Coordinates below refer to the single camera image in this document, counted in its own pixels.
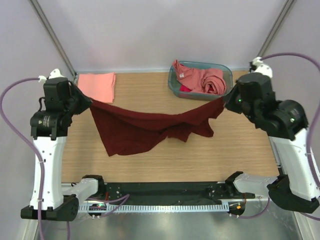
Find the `dark red t shirt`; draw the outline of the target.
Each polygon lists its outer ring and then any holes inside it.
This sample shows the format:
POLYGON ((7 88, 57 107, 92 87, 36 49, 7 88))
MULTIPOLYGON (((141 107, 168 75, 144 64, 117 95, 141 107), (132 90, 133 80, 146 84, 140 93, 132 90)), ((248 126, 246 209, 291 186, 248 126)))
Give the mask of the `dark red t shirt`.
POLYGON ((223 98, 179 114, 143 113, 94 101, 90 111, 108 156, 145 153, 166 138, 186 142, 190 134, 211 138, 209 120, 224 110, 223 98))

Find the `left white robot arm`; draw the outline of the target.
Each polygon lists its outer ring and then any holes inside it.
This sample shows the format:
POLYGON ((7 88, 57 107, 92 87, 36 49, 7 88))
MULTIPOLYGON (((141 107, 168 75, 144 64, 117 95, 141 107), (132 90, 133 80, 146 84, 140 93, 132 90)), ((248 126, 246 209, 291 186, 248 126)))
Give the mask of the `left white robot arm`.
POLYGON ((35 151, 33 194, 21 209, 22 219, 71 222, 81 203, 106 194, 101 175, 85 175, 69 190, 62 190, 62 160, 72 117, 87 110, 92 101, 66 77, 47 79, 39 110, 31 117, 30 135, 35 151))

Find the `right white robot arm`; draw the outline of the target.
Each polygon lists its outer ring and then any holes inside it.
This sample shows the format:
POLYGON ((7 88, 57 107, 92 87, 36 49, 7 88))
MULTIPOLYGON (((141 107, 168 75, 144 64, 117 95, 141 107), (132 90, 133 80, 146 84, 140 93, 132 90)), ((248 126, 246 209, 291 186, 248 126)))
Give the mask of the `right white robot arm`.
POLYGON ((315 159, 307 150, 308 120, 302 105, 291 99, 277 100, 271 78, 254 72, 236 80, 225 108, 245 115, 267 133, 279 172, 258 176, 237 171, 225 181, 226 194, 237 198, 251 193, 270 198, 283 210, 314 213, 320 206, 320 188, 311 171, 315 159))

